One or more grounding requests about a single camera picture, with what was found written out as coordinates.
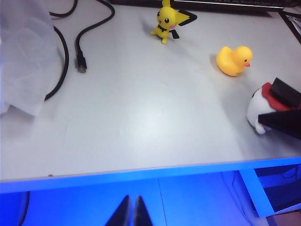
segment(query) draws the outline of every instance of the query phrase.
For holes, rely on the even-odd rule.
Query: rubber duck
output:
[[[222,72],[236,77],[244,72],[245,67],[250,66],[252,58],[252,51],[246,46],[240,46],[234,51],[225,46],[218,52],[216,63]]]

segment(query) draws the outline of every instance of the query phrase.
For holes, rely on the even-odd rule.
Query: white cloth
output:
[[[56,34],[44,0],[1,0],[1,113],[10,105],[38,115],[57,76]]]

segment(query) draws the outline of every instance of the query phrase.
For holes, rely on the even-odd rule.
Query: keyboard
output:
[[[162,7],[160,0],[111,0],[113,4]],[[284,0],[172,0],[174,8],[234,11],[282,11]]]

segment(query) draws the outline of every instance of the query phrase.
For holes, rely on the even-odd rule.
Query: black object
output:
[[[27,216],[27,211],[28,211],[28,206],[29,206],[29,199],[30,199],[30,191],[27,191],[26,192],[26,204],[25,204],[25,208],[24,208],[24,212],[23,212],[23,215],[22,215],[22,218],[18,224],[18,226],[22,226],[25,219],[26,219],[26,216]]]
[[[102,3],[103,5],[105,5],[106,7],[108,7],[108,8],[111,10],[111,15],[109,15],[109,16],[108,16],[107,18],[105,18],[104,20],[102,20],[102,21],[100,21],[100,22],[98,22],[98,23],[96,23],[96,24],[93,24],[93,25],[91,25],[91,26],[85,28],[85,29],[82,30],[82,31],[77,35],[77,37],[76,37],[76,40],[75,40],[75,49],[76,49],[76,51],[77,51],[76,58],[77,58],[77,62],[78,62],[78,68],[79,68],[80,71],[83,72],[83,73],[86,72],[87,64],[86,64],[86,59],[84,58],[83,52],[81,51],[81,48],[80,48],[80,45],[79,45],[79,41],[80,41],[81,36],[82,36],[84,33],[86,33],[86,32],[88,32],[88,31],[90,31],[90,30],[92,30],[92,29],[94,29],[94,28],[96,28],[96,27],[98,27],[98,26],[100,26],[100,25],[102,25],[102,24],[108,22],[108,21],[111,20],[111,19],[113,18],[113,16],[115,15],[115,9],[114,9],[114,7],[113,7],[111,4],[107,3],[107,2],[104,1],[104,0],[97,0],[97,1],[100,2],[100,3]]]
[[[124,197],[105,226],[128,226],[130,210],[130,197],[127,195]],[[140,195],[136,198],[133,218],[134,226],[153,226],[145,203]]]
[[[160,0],[110,0],[113,4],[162,7]],[[171,0],[174,8],[232,11],[282,11],[285,0]]]
[[[301,139],[301,109],[260,114],[258,122]]]
[[[134,211],[134,226],[153,226],[143,198],[140,195],[137,196],[136,199]]]
[[[62,41],[62,45],[63,45],[64,53],[65,53],[65,63],[64,63],[63,72],[61,74],[61,77],[60,77],[58,83],[56,84],[56,86],[54,87],[54,89],[45,96],[44,101],[48,100],[49,98],[51,98],[60,89],[60,87],[62,86],[62,84],[63,84],[63,82],[65,80],[65,77],[66,77],[66,74],[67,74],[67,71],[68,71],[68,66],[69,66],[69,52],[68,52],[68,47],[67,47],[66,41],[64,39],[64,36],[57,29],[57,27],[55,27],[55,26],[54,26],[54,30],[55,30],[55,32],[57,33],[57,35],[60,37],[60,39]]]
[[[290,107],[299,108],[301,93],[281,81],[279,78],[274,80],[270,91],[281,103]]]
[[[130,197],[126,195],[105,226],[127,226],[129,223],[130,205]]]
[[[67,13],[60,14],[60,13],[49,12],[49,14],[51,16],[56,16],[56,17],[67,17],[67,16],[70,16],[74,12],[74,10],[75,10],[75,8],[77,6],[77,2],[78,2],[78,0],[74,0],[72,8]]]
[[[169,32],[172,34],[173,39],[179,39],[180,38],[180,36],[178,35],[176,30],[170,30]]]

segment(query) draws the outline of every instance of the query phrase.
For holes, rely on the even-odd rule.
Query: white table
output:
[[[114,7],[115,17],[81,40],[85,74],[74,66],[75,37],[109,10],[79,1],[70,17],[54,20],[69,71],[38,117],[15,108],[1,116],[1,192],[301,162],[301,141],[257,135],[246,120],[265,82],[279,77],[301,90],[301,46],[277,13],[194,12],[195,22],[176,28],[181,39],[162,45],[150,35],[156,8]],[[239,77],[215,65],[225,45],[253,51]]]

